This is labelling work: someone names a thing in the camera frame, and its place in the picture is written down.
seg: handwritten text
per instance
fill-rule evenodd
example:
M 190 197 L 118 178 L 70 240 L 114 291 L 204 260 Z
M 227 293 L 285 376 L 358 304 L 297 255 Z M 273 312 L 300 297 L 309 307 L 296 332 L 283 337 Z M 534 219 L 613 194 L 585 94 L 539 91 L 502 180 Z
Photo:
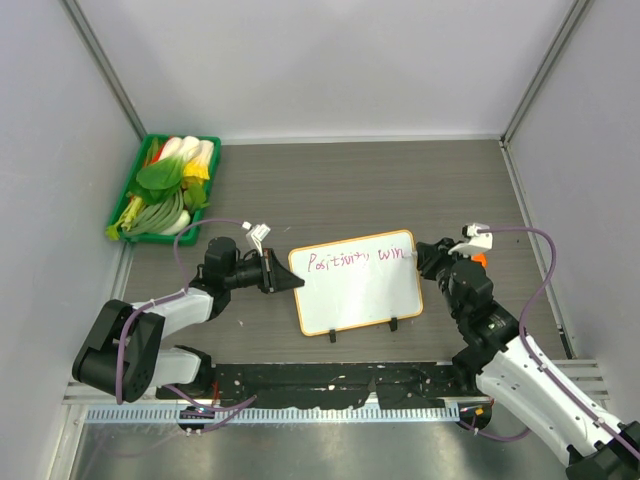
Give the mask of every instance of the handwritten text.
M 378 250 L 377 259 L 380 261 L 395 260 L 398 258 L 404 258 L 404 252 L 401 248 L 390 248 L 388 250 Z M 335 268 L 343 267 L 364 267 L 371 255 L 366 252 L 354 252 L 339 255 L 329 254 L 325 257 L 318 257 L 316 253 L 309 255 L 309 264 L 307 265 L 307 272 L 312 270 L 331 270 Z

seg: orange part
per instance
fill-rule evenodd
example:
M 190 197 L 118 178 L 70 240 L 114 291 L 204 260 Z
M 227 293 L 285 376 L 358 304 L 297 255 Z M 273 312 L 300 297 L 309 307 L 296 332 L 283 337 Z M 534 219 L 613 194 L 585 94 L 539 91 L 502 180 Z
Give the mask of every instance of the orange part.
M 484 268 L 487 268 L 488 262 L 487 262 L 487 257 L 485 256 L 484 253 L 479 253 L 478 255 L 474 255 L 473 257 L 471 257 L 471 260 L 473 260 L 474 262 L 478 262 Z
M 220 398 L 220 392 L 218 390 L 218 382 L 216 381 L 213 385 L 213 398 L 211 399 L 211 406 L 215 406 L 216 402 Z

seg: metal frame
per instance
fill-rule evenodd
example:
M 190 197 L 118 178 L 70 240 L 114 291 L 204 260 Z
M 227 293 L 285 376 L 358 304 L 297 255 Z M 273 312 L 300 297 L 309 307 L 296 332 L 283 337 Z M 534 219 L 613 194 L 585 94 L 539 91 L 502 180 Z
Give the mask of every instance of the metal frame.
M 500 148 L 502 149 L 502 155 L 507 166 L 507 171 L 509 172 L 509 177 L 511 178 L 511 184 L 513 185 L 513 190 L 516 194 L 520 211 L 522 212 L 522 218 L 525 225 L 528 227 L 535 226 L 535 222 L 527 202 L 520 174 L 518 173 L 517 166 L 513 161 L 511 141 L 522 124 L 522 121 L 526 117 L 527 112 L 532 107 L 533 102 L 540 93 L 543 85 L 549 78 L 554 66 L 557 64 L 560 56 L 567 47 L 569 40 L 585 18 L 589 8 L 593 5 L 593 2 L 594 0 L 574 0 L 560 26 L 560 29 L 558 30 L 558 33 L 551 42 L 542 63 L 529 83 L 520 104 L 516 108 L 516 111 L 509 121 L 507 129 L 500 140 Z M 538 264 L 538 268 L 540 269 L 540 273 L 544 276 L 547 273 L 548 267 L 542 254 L 543 250 L 540 240 L 536 235 L 529 235 L 529 239 L 531 240 L 531 246 L 533 247 L 533 253 Z M 554 289 L 553 282 L 547 287 L 547 297 L 549 299 L 549 304 L 551 305 L 551 311 L 553 312 L 553 316 L 556 320 L 558 333 L 567 354 L 567 358 L 574 358 L 576 355 L 579 356 L 580 348 L 572 342 L 574 337 L 570 334 L 572 325 L 570 324 L 568 317 L 563 314 L 563 308 L 558 300 L 558 295 Z
M 574 0 L 573 4 L 569 8 L 567 15 L 565 16 L 558 33 L 555 38 L 551 42 L 551 46 L 545 53 L 544 59 L 542 63 L 538 67 L 536 74 L 533 79 L 529 83 L 527 90 L 525 91 L 522 100 L 520 100 L 520 104 L 516 111 L 514 112 L 507 129 L 502 136 L 501 140 L 505 145 L 509 145 L 513 136 L 515 135 L 518 127 L 522 123 L 523 118 L 529 111 L 531 104 L 538 96 L 542 85 L 549 77 L 553 66 L 557 63 L 560 55 L 564 51 L 567 42 L 573 36 L 573 33 L 576 30 L 576 27 L 580 24 L 582 19 L 584 18 L 587 10 L 593 4 L 593 0 Z
M 554 363 L 578 388 L 606 408 L 609 394 L 598 364 L 594 360 L 559 360 Z M 63 400 L 65 420 L 49 480 L 68 480 L 85 424 L 175 423 L 179 418 L 179 414 L 177 416 L 176 412 L 179 412 L 188 403 L 184 400 L 158 400 L 155 398 L 155 390 L 155 388 L 148 389 L 135 404 L 116 407 L 113 396 L 78 382 L 70 382 Z M 244 417 L 239 419 L 239 422 L 283 424 L 457 421 L 459 419 L 458 404 L 484 403 L 490 399 L 488 397 L 448 397 L 443 400 L 445 400 L 445 408 L 384 412 L 377 408 L 377 397 L 372 393 L 363 409 L 340 412 L 296 409 L 264 411 L 260 409 L 260 412 L 254 414 L 248 411 Z M 199 399 L 199 401 L 205 403 L 210 399 Z
M 518 206 L 520 207 L 524 224 L 527 227 L 533 227 L 535 226 L 534 221 L 532 220 L 531 212 L 527 204 L 522 182 L 520 181 L 520 175 L 513 163 L 510 148 L 505 146 L 504 142 L 500 142 L 500 149 L 502 150 L 502 156 L 507 166 L 509 177 L 511 178 L 511 184 L 513 186 L 513 191 L 516 194 L 516 199 L 518 200 Z M 536 263 L 540 269 L 540 275 L 544 277 L 547 274 L 547 264 L 542 254 L 540 238 L 537 235 L 529 234 L 529 240 L 531 241 L 531 247 L 533 248 L 533 255 L 536 259 Z M 579 354 L 579 351 L 575 349 L 575 346 L 571 342 L 571 337 L 566 334 L 565 330 L 567 329 L 567 322 L 562 313 L 562 308 L 560 308 L 560 302 L 558 301 L 558 296 L 553 286 L 553 280 L 547 287 L 547 298 L 549 300 L 551 312 L 555 318 L 558 334 L 560 335 L 567 358 L 575 358 Z
M 129 271 L 133 263 L 133 245 L 123 243 L 119 255 L 116 257 L 117 265 L 114 269 L 115 276 L 113 287 L 109 297 L 122 299 L 129 278 Z M 91 408 L 91 401 L 83 399 L 78 402 L 62 402 L 60 413 L 60 432 L 57 446 L 49 468 L 49 480 L 68 480 L 75 461 L 76 452 L 80 446 L 80 437 L 85 424 L 87 414 Z
M 142 140 L 147 136 L 147 130 L 142 124 L 142 120 L 140 119 L 138 112 L 136 112 L 133 102 L 120 82 L 113 65 L 111 65 L 107 54 L 100 45 L 100 42 L 91 28 L 82 8 L 80 8 L 80 5 L 78 5 L 76 0 L 60 0 L 60 4 L 78 32 L 78 35 L 82 39 L 87 51 L 93 58 L 96 67 L 98 67 L 98 70 L 100 70 L 100 73 L 107 82 L 111 93 L 113 93 L 113 96 L 122 108 L 122 111 L 131 124 L 131 127 L 136 132 L 138 138 Z

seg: robotic arm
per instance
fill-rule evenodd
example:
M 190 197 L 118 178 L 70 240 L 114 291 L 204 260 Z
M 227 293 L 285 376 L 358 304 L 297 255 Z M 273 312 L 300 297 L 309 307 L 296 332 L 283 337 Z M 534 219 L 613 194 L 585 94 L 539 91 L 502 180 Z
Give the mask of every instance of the robotic arm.
M 589 399 L 493 298 L 493 283 L 472 260 L 492 246 L 487 228 L 468 225 L 462 242 L 443 238 L 417 244 L 420 275 L 437 283 L 468 345 L 453 358 L 456 384 L 504 404 L 567 466 L 570 480 L 638 479 L 640 424 L 624 425 Z M 209 395 L 215 374 L 211 357 L 186 346 L 161 350 L 162 339 L 217 317 L 236 288 L 257 286 L 271 294 L 304 285 L 272 249 L 262 248 L 268 232 L 266 225 L 252 228 L 247 239 L 254 249 L 242 258 L 232 239 L 214 238 L 186 294 L 164 304 L 151 301 L 151 308 L 136 318 L 124 356 L 124 401 L 134 402 L 147 388 L 169 384 L 179 384 L 190 397 Z M 141 305 L 119 300 L 104 305 L 73 364 L 77 381 L 115 395 L 119 339 Z
M 458 383 L 505 405 L 568 467 L 569 479 L 637 479 L 638 460 L 620 438 L 637 451 L 640 424 L 622 424 L 587 397 L 494 300 L 493 283 L 471 258 L 491 248 L 487 231 L 473 224 L 463 229 L 466 241 L 417 245 L 421 276 L 437 282 L 468 345 L 453 358 Z
M 206 394 L 212 384 L 211 357 L 185 346 L 160 350 L 163 338 L 189 325 L 216 318 L 231 301 L 236 288 L 257 286 L 271 294 L 302 287 L 304 281 L 282 266 L 271 248 L 261 241 L 269 232 L 266 225 L 254 227 L 247 239 L 253 250 L 240 258 L 231 238 L 209 242 L 204 263 L 183 296 L 155 304 L 141 313 L 130 330 L 125 350 L 122 398 L 135 402 L 149 387 L 180 384 L 191 397 Z M 128 304 L 110 300 L 103 307 L 78 353 L 73 377 L 103 392 L 115 395 L 118 342 L 125 321 L 144 303 Z

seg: green tray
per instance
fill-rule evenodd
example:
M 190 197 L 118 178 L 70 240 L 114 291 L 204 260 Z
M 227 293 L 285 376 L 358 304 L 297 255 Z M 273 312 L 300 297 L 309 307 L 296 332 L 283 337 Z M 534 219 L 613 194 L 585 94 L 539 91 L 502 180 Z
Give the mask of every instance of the green tray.
M 129 198 L 127 197 L 129 183 L 131 179 L 138 173 L 138 170 L 142 167 L 144 163 L 145 155 L 147 150 L 151 146 L 151 141 L 154 138 L 160 140 L 160 144 L 166 142 L 170 136 L 179 136 L 185 137 L 186 135 L 158 135 L 151 133 L 147 135 L 142 141 L 142 145 L 140 146 L 140 150 L 138 150 L 138 155 L 136 156 L 136 161 L 133 163 L 131 167 L 131 171 L 127 176 L 127 181 L 122 188 L 122 192 L 120 192 L 120 198 L 118 198 L 118 203 L 116 203 L 113 212 L 111 213 L 111 218 L 109 219 L 108 225 L 113 225 L 118 221 L 124 209 L 127 208 L 129 204 Z M 204 191 L 207 194 L 207 199 L 211 198 L 211 185 L 213 185 L 213 179 L 216 175 L 216 169 L 218 168 L 218 163 L 220 163 L 220 139 L 218 137 L 199 137 L 194 135 L 196 138 L 200 140 L 209 140 L 213 143 L 213 158 L 211 162 L 209 162 L 209 177 L 210 179 L 204 184 Z M 193 217 L 191 218 L 191 223 L 202 220 L 204 215 L 204 209 L 198 210 Z M 200 234 L 200 226 L 192 228 L 187 233 L 185 233 L 180 239 L 179 245 L 185 246 L 193 246 L 198 241 L 198 235 Z M 135 237 L 120 237 L 122 240 L 137 243 L 137 242 L 146 242 L 146 243 L 166 243 L 173 244 L 175 240 L 175 235 L 158 235 L 156 233 L 143 233 L 142 235 L 136 235 Z

